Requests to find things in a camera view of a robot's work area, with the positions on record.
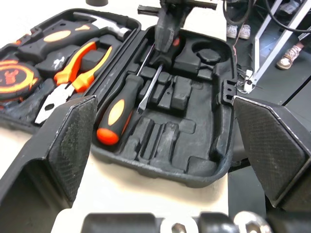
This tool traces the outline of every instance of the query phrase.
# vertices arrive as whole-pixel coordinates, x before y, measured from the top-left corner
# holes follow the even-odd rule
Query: white sneaker
[[[277,62],[276,66],[283,70],[289,69],[292,66],[294,60],[299,56],[300,51],[301,48],[294,45],[292,48],[286,51],[281,60]]]
[[[290,0],[290,2],[282,4],[280,6],[280,10],[288,13],[289,15],[292,15],[298,9],[298,7],[299,7],[298,2]]]
[[[227,25],[227,37],[229,38],[236,38],[238,33],[238,26],[236,25]]]
[[[240,30],[239,38],[248,40],[251,36],[251,26],[245,24]]]

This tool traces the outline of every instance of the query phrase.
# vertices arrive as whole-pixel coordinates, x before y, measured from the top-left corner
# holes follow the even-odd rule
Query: tape measure
[[[33,66],[15,60],[0,61],[0,101],[27,97],[41,82]]]

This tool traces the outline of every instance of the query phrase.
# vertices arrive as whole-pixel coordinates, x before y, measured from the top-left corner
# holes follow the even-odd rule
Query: table surface
[[[1,27],[6,33],[0,37],[0,47],[20,38],[40,22],[70,8],[126,15],[140,21],[145,30],[156,24],[157,17],[138,15],[139,4],[159,6],[159,0],[109,0],[109,4],[101,8],[88,6],[85,0],[1,1],[1,9],[5,10],[0,15],[0,21],[5,22]],[[218,2],[216,11],[193,9],[184,28],[225,40],[226,22],[222,1]],[[27,133],[0,128],[0,148],[4,155],[0,162],[0,178],[30,137]],[[198,216],[202,211],[228,213],[227,175],[208,187],[193,189],[160,178],[147,178],[118,165],[104,164],[90,155],[73,207],[59,213],[52,233],[78,233],[85,216],[94,212],[148,212],[166,217]]]

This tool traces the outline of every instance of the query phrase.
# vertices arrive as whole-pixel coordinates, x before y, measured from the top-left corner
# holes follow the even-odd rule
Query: hammer
[[[116,22],[95,15],[74,12],[76,19],[83,21],[60,20],[43,31],[44,37],[18,48],[18,56],[36,63],[42,62],[47,55],[68,45],[80,46],[88,40],[104,33],[115,35],[118,40],[124,41],[131,30],[119,27]]]

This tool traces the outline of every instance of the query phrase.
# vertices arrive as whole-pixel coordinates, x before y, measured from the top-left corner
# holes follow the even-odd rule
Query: pliers
[[[86,45],[82,46],[75,52],[70,61],[68,61],[64,70],[58,72],[54,76],[54,80],[58,87],[46,98],[35,120],[36,124],[44,122],[52,114],[54,109],[65,103],[75,91],[77,93],[83,93],[92,84],[96,76],[95,72],[101,69],[112,51],[112,46],[110,46],[105,56],[93,69],[77,77],[83,56],[91,50],[96,50],[96,43],[99,43],[99,40],[88,42]]]

